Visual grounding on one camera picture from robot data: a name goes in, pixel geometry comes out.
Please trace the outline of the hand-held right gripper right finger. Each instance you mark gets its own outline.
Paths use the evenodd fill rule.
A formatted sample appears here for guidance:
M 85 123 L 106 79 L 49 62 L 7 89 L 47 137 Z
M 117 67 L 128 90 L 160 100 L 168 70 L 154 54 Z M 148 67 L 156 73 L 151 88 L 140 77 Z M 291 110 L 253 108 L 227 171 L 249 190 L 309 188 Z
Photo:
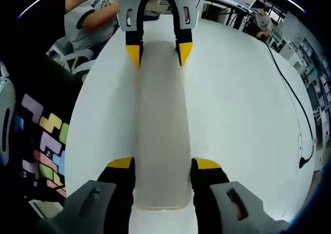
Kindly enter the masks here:
M 212 160 L 191 160 L 191 185 L 198 233 L 284 233 L 290 225 L 269 216 L 261 199 Z

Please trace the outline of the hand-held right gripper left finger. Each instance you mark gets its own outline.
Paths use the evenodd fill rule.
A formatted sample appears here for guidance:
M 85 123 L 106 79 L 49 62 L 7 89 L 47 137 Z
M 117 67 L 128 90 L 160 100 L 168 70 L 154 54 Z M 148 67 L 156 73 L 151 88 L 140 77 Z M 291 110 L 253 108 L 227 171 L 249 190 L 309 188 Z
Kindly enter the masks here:
M 107 164 L 64 202 L 62 211 L 38 222 L 39 233 L 128 233 L 136 183 L 135 159 Z

